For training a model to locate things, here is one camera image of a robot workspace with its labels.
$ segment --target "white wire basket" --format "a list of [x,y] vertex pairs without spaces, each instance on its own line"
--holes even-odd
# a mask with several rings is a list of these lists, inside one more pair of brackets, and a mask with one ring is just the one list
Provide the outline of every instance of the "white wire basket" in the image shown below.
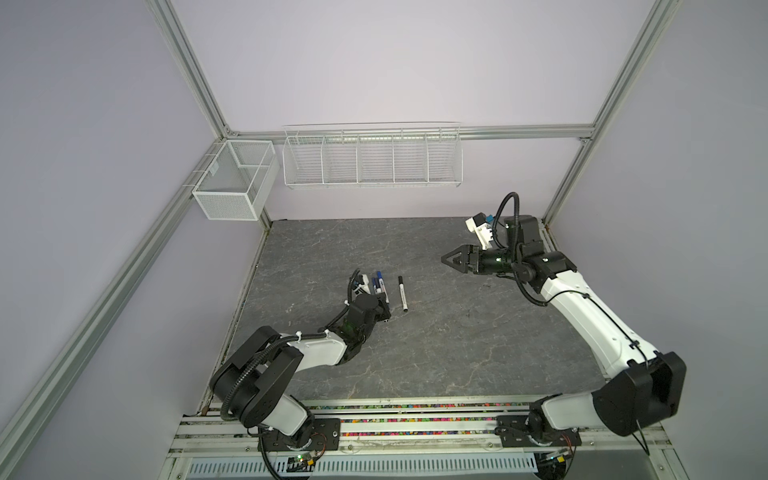
[[283,172],[290,188],[458,186],[462,142],[458,126],[286,133]]
[[211,220],[259,220],[279,170],[271,141],[227,140],[192,194]]

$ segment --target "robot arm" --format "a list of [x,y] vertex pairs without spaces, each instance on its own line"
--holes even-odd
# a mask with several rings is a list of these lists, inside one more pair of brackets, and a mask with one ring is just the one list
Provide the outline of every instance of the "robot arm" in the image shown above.
[[[677,413],[685,363],[675,353],[660,353],[622,322],[563,253],[545,252],[538,219],[519,215],[517,194],[509,194],[505,200],[510,197],[515,198],[515,216],[503,223],[507,247],[489,250],[488,242],[481,238],[481,247],[463,245],[444,255],[442,262],[462,273],[495,274],[514,280],[534,304],[557,308],[584,337],[611,377],[594,392],[551,396],[535,402],[518,433],[540,444],[579,427],[608,427],[626,436]],[[504,205],[502,202],[497,217]],[[467,220],[468,226],[470,222],[476,225],[478,237],[485,230],[477,224],[482,219],[484,214]],[[494,243],[501,246],[495,232],[499,220],[493,220],[491,232]],[[540,293],[544,301],[535,299],[526,285]]]
[[312,413],[284,392],[295,372],[349,361],[376,323],[389,319],[385,295],[370,295],[367,283],[367,276],[353,274],[349,295],[354,286],[356,298],[321,333],[285,335],[263,326],[246,340],[210,380],[223,401],[222,419],[276,429],[287,445],[305,447],[314,433]]

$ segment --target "black marker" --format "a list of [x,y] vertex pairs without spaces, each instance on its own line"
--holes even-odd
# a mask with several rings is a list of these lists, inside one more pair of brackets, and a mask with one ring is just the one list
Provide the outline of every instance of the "black marker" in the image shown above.
[[400,284],[400,299],[402,300],[402,311],[408,311],[408,303],[406,302],[406,288],[402,285],[402,275],[397,277],[397,283]]

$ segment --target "ventilated metal panel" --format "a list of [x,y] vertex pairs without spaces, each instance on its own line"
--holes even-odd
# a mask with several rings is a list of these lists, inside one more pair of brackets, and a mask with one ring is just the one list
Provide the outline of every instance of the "ventilated metal panel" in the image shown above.
[[[286,473],[288,455],[271,458],[284,477],[306,476]],[[459,453],[432,455],[327,455],[317,462],[313,477],[343,476],[443,476],[469,473],[537,472],[532,453]],[[266,478],[270,474],[261,457],[196,458],[187,478]]]

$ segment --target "marker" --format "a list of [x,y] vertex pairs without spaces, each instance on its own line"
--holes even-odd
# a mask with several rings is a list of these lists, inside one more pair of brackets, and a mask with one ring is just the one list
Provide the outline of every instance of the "marker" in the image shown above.
[[384,278],[382,277],[382,273],[376,272],[376,275],[379,276],[379,285],[382,287],[382,291],[384,292],[384,298],[386,299],[386,302],[389,303],[389,295],[387,295],[386,287],[384,286]]
[[408,303],[406,302],[406,288],[402,285],[402,275],[397,277],[397,283],[400,284],[400,300],[402,300],[402,311],[408,311]]

